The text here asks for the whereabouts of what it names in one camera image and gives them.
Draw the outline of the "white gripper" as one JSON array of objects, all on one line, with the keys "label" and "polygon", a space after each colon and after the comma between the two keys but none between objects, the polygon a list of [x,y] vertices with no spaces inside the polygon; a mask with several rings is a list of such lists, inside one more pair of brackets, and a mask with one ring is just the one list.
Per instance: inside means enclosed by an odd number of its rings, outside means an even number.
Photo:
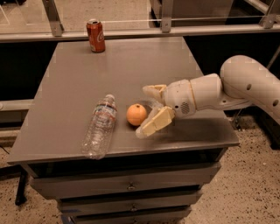
[{"label": "white gripper", "polygon": [[146,138],[155,134],[168,126],[175,116],[183,119],[196,112],[193,90],[189,80],[176,81],[168,87],[166,85],[144,86],[143,93],[166,106],[154,108],[149,113],[148,117],[136,129],[138,138]]}]

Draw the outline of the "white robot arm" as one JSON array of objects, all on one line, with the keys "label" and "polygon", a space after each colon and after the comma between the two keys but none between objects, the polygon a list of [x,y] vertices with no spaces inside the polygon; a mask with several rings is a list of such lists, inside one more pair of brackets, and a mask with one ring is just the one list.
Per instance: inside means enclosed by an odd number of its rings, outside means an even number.
[{"label": "white robot arm", "polygon": [[244,55],[227,59],[218,74],[211,73],[170,85],[143,87],[143,93],[157,101],[148,117],[136,129],[146,138],[205,109],[244,109],[255,105],[280,123],[280,80],[258,61]]}]

